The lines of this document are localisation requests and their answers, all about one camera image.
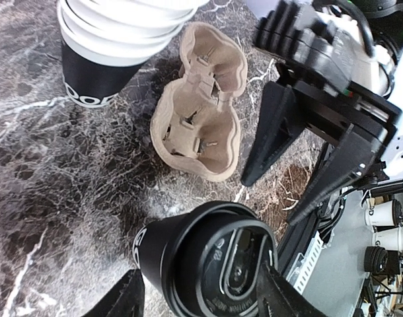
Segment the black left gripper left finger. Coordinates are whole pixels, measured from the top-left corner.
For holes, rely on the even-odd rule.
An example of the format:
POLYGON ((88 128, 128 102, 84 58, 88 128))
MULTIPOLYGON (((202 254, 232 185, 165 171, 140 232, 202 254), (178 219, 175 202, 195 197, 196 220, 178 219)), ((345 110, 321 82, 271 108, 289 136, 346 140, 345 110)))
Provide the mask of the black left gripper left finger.
POLYGON ((143 317, 145 285, 140 269, 130 269, 84 317, 143 317))

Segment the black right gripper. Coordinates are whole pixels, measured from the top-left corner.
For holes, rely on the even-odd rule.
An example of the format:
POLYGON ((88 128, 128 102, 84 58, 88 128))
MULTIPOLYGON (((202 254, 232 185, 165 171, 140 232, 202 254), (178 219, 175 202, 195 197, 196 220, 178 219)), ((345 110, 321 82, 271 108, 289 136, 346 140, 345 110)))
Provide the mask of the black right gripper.
POLYGON ((337 189, 360 178, 397 132, 402 111, 383 97, 352 82, 344 92, 330 94, 277 64, 279 79, 262 92, 256 135, 241 183, 253 186, 308 129, 334 146, 324 166, 287 218, 298 224, 337 189))

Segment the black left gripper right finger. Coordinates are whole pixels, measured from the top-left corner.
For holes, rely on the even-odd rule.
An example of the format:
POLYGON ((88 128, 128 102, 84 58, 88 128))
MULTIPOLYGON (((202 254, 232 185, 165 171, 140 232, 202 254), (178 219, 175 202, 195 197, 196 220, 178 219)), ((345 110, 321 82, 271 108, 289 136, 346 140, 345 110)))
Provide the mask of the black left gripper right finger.
POLYGON ((261 260, 256 295, 260 317, 326 317, 270 266, 268 260, 261 260))

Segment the black plastic cup lid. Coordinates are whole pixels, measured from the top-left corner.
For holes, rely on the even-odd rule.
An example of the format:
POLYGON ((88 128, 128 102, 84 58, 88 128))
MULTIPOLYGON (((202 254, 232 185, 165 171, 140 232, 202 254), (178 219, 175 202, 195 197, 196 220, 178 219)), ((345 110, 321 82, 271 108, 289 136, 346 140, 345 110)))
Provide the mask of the black plastic cup lid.
POLYGON ((245 205, 210 201, 167 242, 162 292, 176 316, 257 316, 262 265, 277 268, 272 229, 245 205))

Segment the black paper coffee cup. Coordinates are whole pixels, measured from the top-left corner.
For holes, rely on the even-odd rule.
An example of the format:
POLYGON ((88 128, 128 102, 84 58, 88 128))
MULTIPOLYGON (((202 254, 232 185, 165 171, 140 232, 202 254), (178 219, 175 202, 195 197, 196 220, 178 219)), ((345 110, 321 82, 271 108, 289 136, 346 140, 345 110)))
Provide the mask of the black paper coffee cup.
POLYGON ((134 262, 142 275, 165 298, 171 311, 176 316, 194 316, 178 299, 178 293, 172 281, 172 258, 175 251, 168 251, 168 243, 180 232, 186 214, 153 221, 138 231, 133 241, 134 262))

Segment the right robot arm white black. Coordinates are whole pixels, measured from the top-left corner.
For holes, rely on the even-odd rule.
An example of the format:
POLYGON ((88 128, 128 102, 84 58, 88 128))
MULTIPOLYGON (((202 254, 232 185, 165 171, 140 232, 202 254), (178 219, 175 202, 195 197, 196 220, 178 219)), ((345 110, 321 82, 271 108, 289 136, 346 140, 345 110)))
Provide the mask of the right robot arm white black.
POLYGON ((241 181, 253 185, 304 132, 330 146, 288 223, 336 190, 403 178, 403 1, 280 1, 254 47, 278 59, 241 181))

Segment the brown pulp cup carrier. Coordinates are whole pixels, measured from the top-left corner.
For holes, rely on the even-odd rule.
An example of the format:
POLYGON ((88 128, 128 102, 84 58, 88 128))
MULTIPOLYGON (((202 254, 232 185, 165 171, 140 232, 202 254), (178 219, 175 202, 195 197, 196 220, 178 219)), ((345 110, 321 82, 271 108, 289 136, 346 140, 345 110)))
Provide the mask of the brown pulp cup carrier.
POLYGON ((191 22, 180 60, 179 78, 164 87, 151 118, 152 144, 171 168, 222 182, 238 163, 241 127, 233 102, 246 88, 246 57, 216 27, 191 22))

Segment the stack of black paper cups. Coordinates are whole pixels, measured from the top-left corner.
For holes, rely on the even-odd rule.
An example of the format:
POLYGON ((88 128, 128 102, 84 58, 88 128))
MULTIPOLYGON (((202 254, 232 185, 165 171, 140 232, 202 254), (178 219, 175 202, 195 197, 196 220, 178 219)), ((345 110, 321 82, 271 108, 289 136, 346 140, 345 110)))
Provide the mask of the stack of black paper cups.
POLYGON ((165 49, 205 1, 58 1, 63 84, 70 99, 99 108, 165 49))

